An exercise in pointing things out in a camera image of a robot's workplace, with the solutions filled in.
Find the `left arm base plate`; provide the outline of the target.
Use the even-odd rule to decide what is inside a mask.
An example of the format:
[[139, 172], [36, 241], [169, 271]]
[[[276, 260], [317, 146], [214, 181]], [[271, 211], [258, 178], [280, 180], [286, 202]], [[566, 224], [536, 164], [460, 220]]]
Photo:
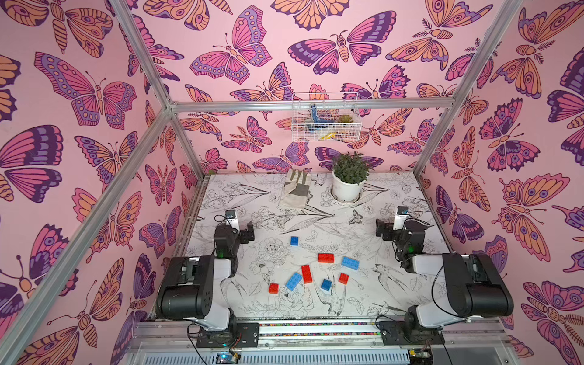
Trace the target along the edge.
[[209, 332], [200, 329], [197, 348], [256, 348], [259, 343], [259, 323], [243, 322], [229, 325], [224, 331]]

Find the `red long lego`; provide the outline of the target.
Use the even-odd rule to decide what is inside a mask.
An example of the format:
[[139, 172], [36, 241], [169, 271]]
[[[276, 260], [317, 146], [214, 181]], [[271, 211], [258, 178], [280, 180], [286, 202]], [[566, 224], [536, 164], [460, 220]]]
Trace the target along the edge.
[[320, 252], [317, 255], [317, 262], [322, 264], [333, 264], [335, 262], [335, 256], [331, 253]]
[[313, 276], [309, 265], [301, 266], [302, 277], [304, 284], [312, 284]]

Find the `potted green plant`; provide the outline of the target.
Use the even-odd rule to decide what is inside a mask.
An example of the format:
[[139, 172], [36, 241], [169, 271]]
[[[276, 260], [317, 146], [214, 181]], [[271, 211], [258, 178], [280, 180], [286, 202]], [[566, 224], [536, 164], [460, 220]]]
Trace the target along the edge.
[[363, 155], [340, 154], [333, 160], [332, 194], [339, 202], [357, 201], [362, 185], [367, 181], [371, 166]]

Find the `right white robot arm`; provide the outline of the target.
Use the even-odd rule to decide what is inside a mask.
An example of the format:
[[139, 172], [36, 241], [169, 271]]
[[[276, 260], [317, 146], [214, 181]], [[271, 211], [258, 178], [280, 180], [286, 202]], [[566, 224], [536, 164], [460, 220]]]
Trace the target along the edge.
[[429, 303], [413, 305], [405, 312], [402, 328], [407, 331], [438, 330], [471, 317], [505, 317], [513, 313], [514, 302], [492, 259], [484, 253], [429, 254], [424, 239], [429, 225], [415, 218], [397, 222], [375, 221], [377, 237], [392, 243], [400, 268], [409, 274], [429, 275], [430, 289], [441, 280], [446, 295]]

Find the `red long lego top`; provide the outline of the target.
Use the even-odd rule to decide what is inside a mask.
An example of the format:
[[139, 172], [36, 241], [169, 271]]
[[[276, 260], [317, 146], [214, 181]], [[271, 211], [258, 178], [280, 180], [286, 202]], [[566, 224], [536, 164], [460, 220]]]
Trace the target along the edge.
[[335, 256], [331, 253], [320, 252], [317, 255], [317, 262], [322, 264], [333, 264], [335, 262]]

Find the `small red lego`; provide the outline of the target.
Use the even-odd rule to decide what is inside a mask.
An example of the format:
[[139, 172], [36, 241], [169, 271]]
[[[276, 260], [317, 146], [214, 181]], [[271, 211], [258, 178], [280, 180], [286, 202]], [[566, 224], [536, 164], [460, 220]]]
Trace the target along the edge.
[[270, 294], [278, 294], [279, 292], [279, 285], [275, 283], [271, 283], [269, 285], [269, 293]]
[[345, 273], [341, 273], [340, 274], [340, 276], [339, 276], [339, 282], [341, 284], [344, 284], [344, 285], [348, 284], [348, 280], [349, 280], [349, 275], [347, 275]]

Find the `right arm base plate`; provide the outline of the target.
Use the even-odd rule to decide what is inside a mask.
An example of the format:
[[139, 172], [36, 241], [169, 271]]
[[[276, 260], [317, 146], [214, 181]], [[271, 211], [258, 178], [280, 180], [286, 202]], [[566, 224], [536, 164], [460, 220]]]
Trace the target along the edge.
[[407, 327], [404, 321], [395, 321], [382, 318], [377, 321], [378, 328], [384, 345], [400, 346], [424, 346], [444, 345], [444, 337], [436, 329], [412, 329]]

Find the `blue long lego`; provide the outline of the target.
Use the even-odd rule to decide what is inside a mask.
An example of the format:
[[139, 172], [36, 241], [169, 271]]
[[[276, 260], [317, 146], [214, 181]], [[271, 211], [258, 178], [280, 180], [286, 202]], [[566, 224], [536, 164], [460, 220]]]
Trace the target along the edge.
[[298, 286], [299, 283], [301, 283], [301, 281], [303, 280], [303, 276], [298, 273], [295, 272], [293, 273], [293, 275], [288, 279], [288, 281], [285, 284], [285, 287], [289, 290], [289, 291], [294, 291], [295, 288]]
[[360, 262], [356, 259], [344, 256], [342, 258], [342, 266], [347, 269], [358, 271], [360, 268]]

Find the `blue toy in basket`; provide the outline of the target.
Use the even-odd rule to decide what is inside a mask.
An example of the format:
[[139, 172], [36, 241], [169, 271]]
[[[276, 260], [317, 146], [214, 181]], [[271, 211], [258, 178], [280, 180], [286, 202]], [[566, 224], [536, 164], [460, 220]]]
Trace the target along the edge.
[[316, 132], [317, 129], [327, 128], [327, 127], [331, 126], [331, 124], [334, 123], [334, 120], [327, 120], [327, 119], [320, 117], [318, 114], [318, 109], [316, 108], [315, 104], [311, 105], [310, 113], [311, 113], [311, 118], [312, 118], [312, 121], [309, 123], [309, 127], [308, 127], [308, 130], [310, 132]]

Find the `aluminium front rail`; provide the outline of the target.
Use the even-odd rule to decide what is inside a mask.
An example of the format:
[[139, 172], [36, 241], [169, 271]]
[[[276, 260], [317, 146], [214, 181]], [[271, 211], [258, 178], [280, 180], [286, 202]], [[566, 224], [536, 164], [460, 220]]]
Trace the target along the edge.
[[[256, 349], [272, 350], [280, 348], [324, 348], [325, 346], [375, 348], [384, 345], [376, 327], [378, 318], [352, 319], [294, 319], [294, 320], [241, 320], [259, 323], [259, 343]], [[196, 345], [199, 327], [189, 322], [142, 322], [130, 343], [133, 351], [165, 348], [190, 348]], [[445, 344], [439, 348], [499, 348], [509, 345], [509, 338], [502, 325], [494, 319], [473, 319], [438, 329]]]

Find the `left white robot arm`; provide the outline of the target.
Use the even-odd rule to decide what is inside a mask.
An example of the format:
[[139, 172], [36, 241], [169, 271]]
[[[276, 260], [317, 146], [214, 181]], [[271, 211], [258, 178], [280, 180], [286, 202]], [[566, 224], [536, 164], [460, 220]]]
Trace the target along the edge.
[[194, 322], [207, 335], [234, 335], [236, 317], [220, 303], [214, 287], [236, 275], [240, 246], [254, 240], [251, 222], [241, 231], [230, 224], [218, 225], [212, 254], [173, 258], [158, 291], [157, 318]]

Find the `small blue lego near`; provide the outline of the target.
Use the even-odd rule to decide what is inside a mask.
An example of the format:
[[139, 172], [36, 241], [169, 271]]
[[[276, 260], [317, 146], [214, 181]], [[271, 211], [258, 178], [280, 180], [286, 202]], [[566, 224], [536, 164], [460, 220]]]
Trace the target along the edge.
[[332, 282], [331, 282], [330, 280], [328, 280], [328, 279], [324, 279], [324, 280], [322, 281], [322, 284], [321, 284], [321, 286], [320, 286], [320, 288], [321, 288], [323, 291], [330, 291], [330, 290], [331, 290], [331, 287], [332, 287]]

